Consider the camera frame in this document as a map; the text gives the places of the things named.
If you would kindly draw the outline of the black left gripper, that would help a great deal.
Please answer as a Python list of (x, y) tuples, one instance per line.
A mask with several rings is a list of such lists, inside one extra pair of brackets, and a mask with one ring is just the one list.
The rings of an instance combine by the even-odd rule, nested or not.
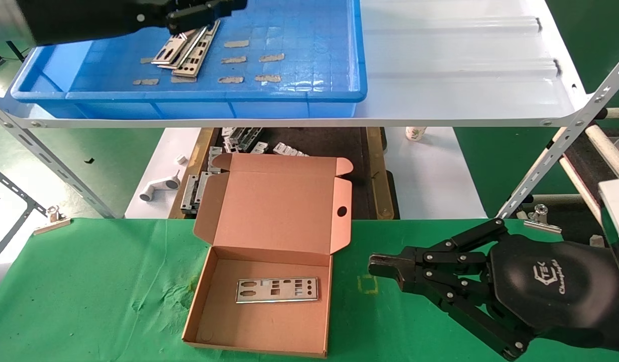
[(247, 1), (17, 1), (37, 46), (78, 43), (166, 27), (171, 35), (213, 25), (221, 14), (243, 10)]

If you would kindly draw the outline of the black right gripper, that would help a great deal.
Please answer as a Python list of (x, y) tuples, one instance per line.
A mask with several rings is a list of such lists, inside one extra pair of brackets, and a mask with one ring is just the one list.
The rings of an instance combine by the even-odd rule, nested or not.
[[(491, 219), (430, 247), (374, 253), (368, 271), (392, 278), (403, 293), (424, 296), (502, 358), (516, 360), (532, 335), (480, 310), (486, 296), (473, 302), (475, 294), (454, 276), (482, 271), (487, 257), (476, 249), (505, 234), (504, 220)], [(534, 335), (619, 352), (619, 269), (609, 249), (512, 235), (491, 248), (490, 264), (496, 299)]]

